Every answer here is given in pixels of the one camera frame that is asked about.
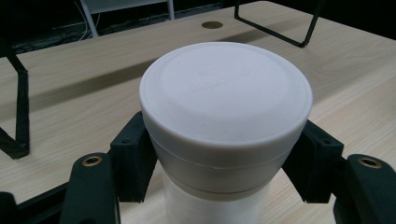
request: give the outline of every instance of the white lid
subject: white lid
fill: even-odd
[[[312,91],[293,64],[268,50],[213,42],[176,49],[153,63],[140,83],[140,100],[150,136],[172,154],[207,166],[245,166],[294,145]],[[292,143],[278,141],[290,135]]]

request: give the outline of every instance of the wooden table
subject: wooden table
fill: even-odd
[[[241,6],[241,16],[302,40],[311,16],[268,2]],[[205,21],[223,27],[206,29]],[[304,49],[233,18],[226,8],[132,31],[20,55],[29,70],[31,154],[18,161],[0,153],[0,190],[17,203],[66,182],[75,160],[107,152],[140,110],[138,85],[148,66],[170,50],[207,41],[247,43],[281,55],[308,78],[314,92],[310,119],[343,142],[344,157],[366,154],[396,167],[396,42],[318,20]],[[0,60],[0,125],[15,133],[17,75]],[[122,203],[122,223],[166,223],[162,168],[146,201]],[[280,171],[262,210],[264,223],[334,223],[329,204],[305,204]]]

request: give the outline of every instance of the black bracket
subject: black bracket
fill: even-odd
[[[111,165],[112,161],[106,153],[92,153],[74,163],[60,224],[120,223]],[[88,203],[100,205],[89,206]]]
[[[17,121],[15,140],[0,128],[0,149],[13,159],[19,159],[30,151],[30,122],[29,122],[29,79],[28,72],[18,59],[13,48],[0,36],[0,50],[18,73]]]
[[[337,224],[393,224],[396,173],[366,155],[342,157],[344,145],[308,121],[282,168],[306,203],[328,203]]]
[[[306,33],[304,41],[301,42],[301,43],[298,42],[298,41],[295,41],[293,39],[290,39],[289,37],[281,35],[281,34],[275,32],[273,30],[265,28],[265,27],[255,23],[253,21],[248,21],[246,19],[241,18],[239,16],[239,6],[241,5],[240,4],[240,0],[236,0],[235,1],[234,17],[237,20],[239,20],[239,21],[241,21],[241,22],[243,22],[243,23],[245,23],[247,25],[253,26],[254,28],[259,29],[259,30],[261,30],[261,31],[263,31],[263,32],[265,32],[265,33],[267,33],[269,35],[273,35],[273,36],[275,36],[275,37],[277,37],[279,39],[282,39],[282,40],[284,40],[284,41],[286,41],[286,42],[288,42],[288,43],[290,43],[290,44],[292,44],[292,45],[294,45],[296,47],[304,48],[305,46],[308,45],[309,40],[311,39],[312,33],[314,32],[314,29],[315,29],[315,25],[317,24],[317,21],[318,21],[318,17],[319,17],[320,11],[324,8],[325,3],[326,3],[326,0],[318,0],[318,4],[317,4],[316,9],[314,11],[314,16],[313,16],[312,21],[311,21],[311,23],[309,25],[309,28],[308,28],[308,32]]]

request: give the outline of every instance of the round lid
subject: round lid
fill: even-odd
[[[295,132],[306,122],[312,92],[304,75],[280,56],[250,45],[212,42],[157,60],[143,75],[140,100],[151,137],[189,157],[195,149],[200,154],[243,150]],[[208,148],[162,143],[177,141]]]

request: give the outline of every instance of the dark floor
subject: dark floor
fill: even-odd
[[[79,18],[71,18],[65,24],[53,27],[49,31],[14,41],[12,44],[17,54],[92,38],[90,28],[80,12],[80,5],[75,4],[75,6]],[[175,18],[180,19],[220,8],[220,4],[211,4],[184,9],[175,11]],[[93,15],[92,18],[97,24],[96,28],[99,35],[109,35],[168,20],[168,14],[165,11],[149,12],[143,16],[143,18],[131,17],[129,11],[125,9]]]

